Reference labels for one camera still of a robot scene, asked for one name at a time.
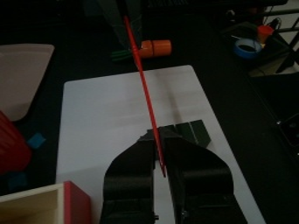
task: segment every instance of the red stick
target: red stick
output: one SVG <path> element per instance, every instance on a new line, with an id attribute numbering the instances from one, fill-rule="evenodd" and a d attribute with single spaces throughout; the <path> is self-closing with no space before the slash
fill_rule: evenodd
<path id="1" fill-rule="evenodd" d="M 133 54 L 133 58 L 134 58 L 134 65 L 136 65 L 136 68 L 137 68 L 137 71 L 138 71 L 138 74 L 140 74 L 140 79 L 141 79 L 141 82 L 142 82 L 144 98 L 145 98 L 145 102 L 146 102 L 146 108 L 148 108 L 148 113 L 149 113 L 150 123 L 152 123 L 152 128 L 153 128 L 153 139 L 154 139 L 156 148 L 157 148 L 158 162 L 160 162 L 160 166 L 161 166 L 161 169 L 162 169 L 162 175 L 165 176 L 162 146 L 161 146 L 158 131 L 157 131 L 157 128 L 156 128 L 153 106 L 152 106 L 149 92 L 148 92 L 148 88 L 146 88 L 146 84 L 145 84 L 145 75 L 144 75 L 142 63 L 141 63 L 141 59 L 140 59 L 140 56 L 138 56 L 134 35 L 132 33 L 132 30 L 130 30 L 129 21 L 128 21 L 126 16 L 124 17 L 124 21 L 125 21 L 125 31 L 126 31 L 126 35 L 128 35 L 128 39 L 129 39 L 130 50 L 132 50 L 132 54 Z"/>

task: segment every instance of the blue object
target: blue object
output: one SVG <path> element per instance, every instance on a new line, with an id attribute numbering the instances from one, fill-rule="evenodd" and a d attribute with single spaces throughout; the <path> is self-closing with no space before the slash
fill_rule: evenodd
<path id="1" fill-rule="evenodd" d="M 42 145 L 45 141 L 45 138 L 42 137 L 41 133 L 36 133 L 32 138 L 26 141 L 28 145 L 30 146 L 30 148 L 33 148 L 34 150 L 40 148 L 40 146 Z"/>
<path id="2" fill-rule="evenodd" d="M 261 45 L 253 39 L 241 38 L 234 43 L 233 52 L 242 59 L 253 59 L 260 51 Z"/>

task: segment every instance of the red object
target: red object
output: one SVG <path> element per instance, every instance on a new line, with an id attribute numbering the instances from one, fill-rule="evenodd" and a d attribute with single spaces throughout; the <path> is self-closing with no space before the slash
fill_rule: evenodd
<path id="1" fill-rule="evenodd" d="M 90 223 L 89 196 L 66 181 L 64 185 L 64 224 Z"/>
<path id="2" fill-rule="evenodd" d="M 0 175 L 21 171 L 30 158 L 32 151 L 24 137 L 0 111 Z"/>
<path id="3" fill-rule="evenodd" d="M 158 131 L 157 131 L 156 122 L 154 122 L 154 111 L 153 111 L 150 96 L 149 96 L 149 92 L 148 92 L 148 88 L 146 88 L 146 84 L 145 84 L 145 75 L 144 75 L 141 59 L 140 59 L 138 51 L 137 51 L 137 47 L 136 47 L 136 40 L 134 40 L 134 36 L 133 36 L 132 30 L 130 30 L 129 21 L 128 21 L 126 16 L 124 17 L 124 22 L 125 22 L 125 31 L 126 31 L 126 35 L 128 35 L 128 39 L 129 39 L 129 44 L 130 44 L 130 50 L 132 50 L 132 54 L 133 54 L 133 58 L 134 58 L 134 65 L 138 70 L 140 79 L 142 82 L 144 98 L 145 98 L 145 102 L 146 102 L 146 108 L 148 108 L 148 113 L 149 113 L 150 123 L 152 123 L 152 128 L 153 128 L 153 139 L 154 139 L 156 148 L 157 148 L 158 162 L 160 162 L 160 166 L 161 166 L 161 170 L 162 170 L 162 175 L 165 176 L 164 154 L 162 154 L 161 141 L 160 141 L 160 137 L 158 137 Z"/>

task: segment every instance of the wooden box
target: wooden box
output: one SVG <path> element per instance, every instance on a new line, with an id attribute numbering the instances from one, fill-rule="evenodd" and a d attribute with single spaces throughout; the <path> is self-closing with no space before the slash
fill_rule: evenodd
<path id="1" fill-rule="evenodd" d="M 89 224 L 89 196 L 72 182 L 0 197 L 0 224 Z"/>

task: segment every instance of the tape roll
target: tape roll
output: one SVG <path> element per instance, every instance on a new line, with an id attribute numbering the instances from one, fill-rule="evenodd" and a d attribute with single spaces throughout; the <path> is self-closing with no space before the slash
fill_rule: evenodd
<path id="1" fill-rule="evenodd" d="M 253 59 L 260 51 L 261 45 L 253 39 L 241 38 L 234 43 L 233 52 L 242 59 Z"/>

